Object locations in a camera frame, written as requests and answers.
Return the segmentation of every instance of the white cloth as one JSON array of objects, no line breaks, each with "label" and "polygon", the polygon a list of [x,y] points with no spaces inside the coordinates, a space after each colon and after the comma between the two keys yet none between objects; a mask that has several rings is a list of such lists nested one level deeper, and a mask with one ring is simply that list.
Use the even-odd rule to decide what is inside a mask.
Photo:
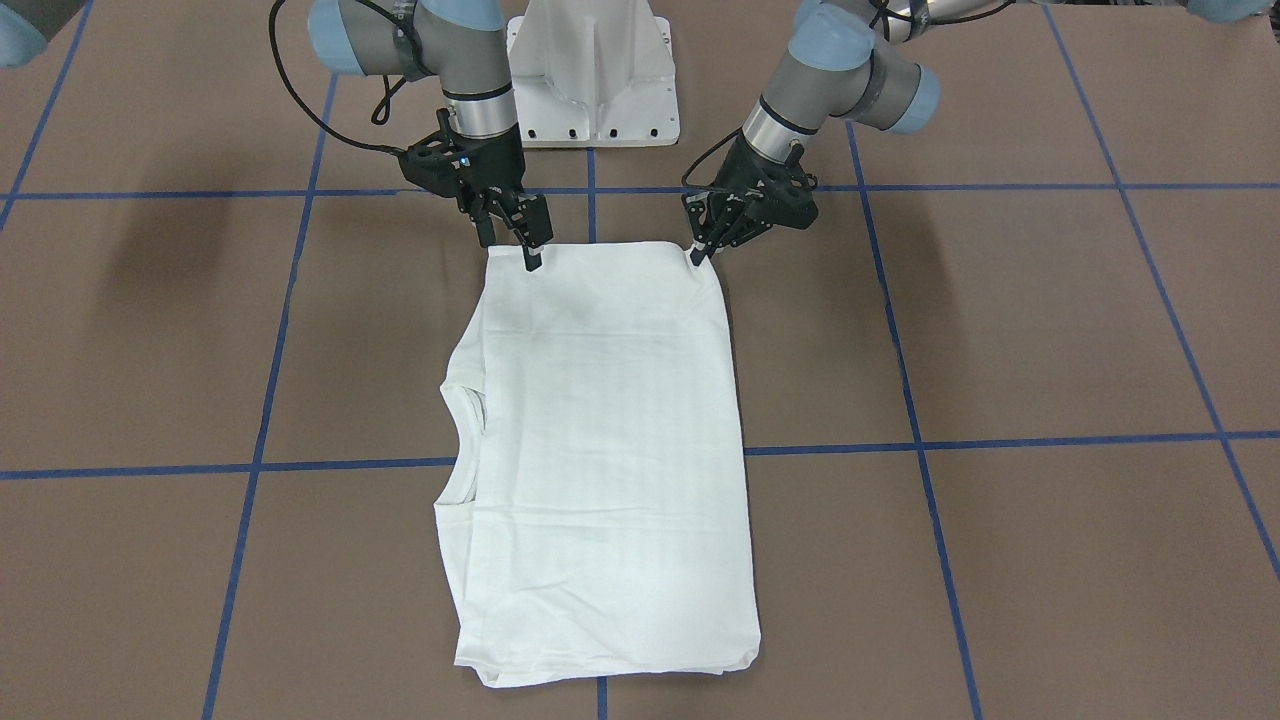
[{"label": "white cloth", "polygon": [[440,388],[454,662],[489,687],[744,669],[760,630],[716,273],[668,242],[543,259],[490,249]]}]

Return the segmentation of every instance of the white mounting bracket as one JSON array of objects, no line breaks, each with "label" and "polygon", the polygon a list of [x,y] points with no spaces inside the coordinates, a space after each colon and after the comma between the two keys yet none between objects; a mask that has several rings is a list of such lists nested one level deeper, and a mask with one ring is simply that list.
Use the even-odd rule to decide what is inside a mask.
[{"label": "white mounting bracket", "polygon": [[648,0],[530,0],[507,53],[525,147],[680,138],[671,23]]}]

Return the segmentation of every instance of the light blue joint cap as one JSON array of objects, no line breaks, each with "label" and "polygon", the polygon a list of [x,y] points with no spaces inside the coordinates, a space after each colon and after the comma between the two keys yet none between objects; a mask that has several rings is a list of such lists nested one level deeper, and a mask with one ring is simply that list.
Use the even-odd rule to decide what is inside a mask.
[{"label": "light blue joint cap", "polygon": [[915,88],[915,97],[911,99],[911,104],[906,106],[906,111],[893,123],[893,127],[884,132],[896,135],[919,132],[933,119],[940,97],[942,97],[942,86],[938,85],[938,76],[933,74],[929,68],[920,65],[920,87]]},{"label": "light blue joint cap", "polygon": [[330,72],[342,76],[366,74],[356,59],[355,47],[351,46],[338,0],[316,0],[315,5],[311,5],[307,32],[311,35],[311,49],[316,51],[316,58],[320,58]]},{"label": "light blue joint cap", "polygon": [[1190,0],[1187,12],[1213,23],[1234,23],[1271,6],[1271,0]]},{"label": "light blue joint cap", "polygon": [[20,68],[49,47],[49,41],[27,18],[0,4],[0,68]]},{"label": "light blue joint cap", "polygon": [[818,9],[818,5],[822,5],[822,3],[823,0],[803,0],[800,6],[796,8],[795,19],[791,20],[791,32],[795,33],[800,29],[800,26],[809,19],[809,15],[812,15],[813,12]]},{"label": "light blue joint cap", "polygon": [[791,36],[787,51],[819,70],[845,72],[867,64],[876,49],[876,31],[858,17],[819,5]]},{"label": "light blue joint cap", "polygon": [[471,29],[492,32],[507,24],[498,0],[422,0],[422,6],[440,19]]}]

